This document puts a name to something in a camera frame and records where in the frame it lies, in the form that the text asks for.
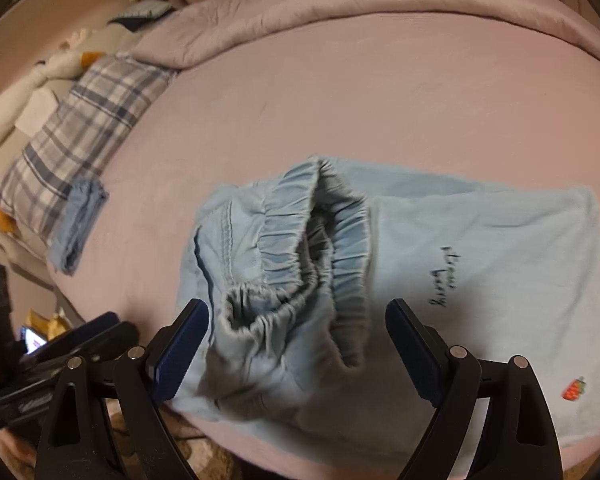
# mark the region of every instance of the bed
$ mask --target bed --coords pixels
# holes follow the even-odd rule
[[[173,319],[202,201],[316,152],[525,189],[587,184],[600,201],[600,30],[576,12],[557,0],[374,0],[358,11],[319,0],[289,16],[289,3],[209,0],[132,51],[182,72],[102,173],[109,200],[75,274],[50,266],[85,318],[114,310],[148,340]],[[195,31],[186,48],[174,30]],[[190,420],[289,478],[394,478],[404,465],[363,470],[346,447],[311,460]],[[600,435],[565,447],[564,466],[599,447]]]

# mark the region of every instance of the plaid fabric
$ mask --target plaid fabric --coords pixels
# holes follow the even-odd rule
[[[176,71],[125,56],[94,63],[0,183],[0,209],[50,244],[77,177],[97,178]]]

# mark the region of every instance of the pink bed sheet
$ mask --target pink bed sheet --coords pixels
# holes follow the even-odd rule
[[[577,27],[600,47],[598,31]],[[146,340],[173,320],[181,253],[211,190],[316,152],[523,188],[587,184],[600,201],[600,60],[577,44],[414,11],[315,21],[216,52],[135,127],[104,173],[110,199],[76,275],[56,280],[87,318],[115,310]],[[290,478],[395,478],[356,468],[353,454],[350,468],[330,468],[196,422]],[[600,436],[564,449],[564,466],[599,447]]]

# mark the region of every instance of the folded blue garment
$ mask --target folded blue garment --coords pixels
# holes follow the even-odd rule
[[[93,223],[107,198],[109,193],[99,180],[78,178],[74,181],[47,255],[56,270],[70,276],[74,274]]]
[[[178,309],[191,298],[213,323],[174,408],[304,459],[395,478],[420,440],[432,409],[384,327],[393,298],[478,358],[526,356],[561,444],[600,432],[600,212],[586,187],[311,158],[206,202]],[[562,396],[574,380],[577,401]]]

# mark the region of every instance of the metal screw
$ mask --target metal screw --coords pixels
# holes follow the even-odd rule
[[[464,359],[468,354],[466,348],[464,348],[463,346],[452,346],[449,349],[449,353],[457,359]]]
[[[130,359],[139,359],[144,355],[144,348],[141,346],[134,346],[129,349],[129,352],[126,353]]]
[[[66,365],[69,368],[69,370],[75,370],[81,364],[82,364],[82,358],[78,357],[78,356],[72,357],[66,363]]]
[[[515,364],[518,368],[526,368],[529,366],[529,361],[522,357],[522,355],[516,355],[513,358],[513,364]]]

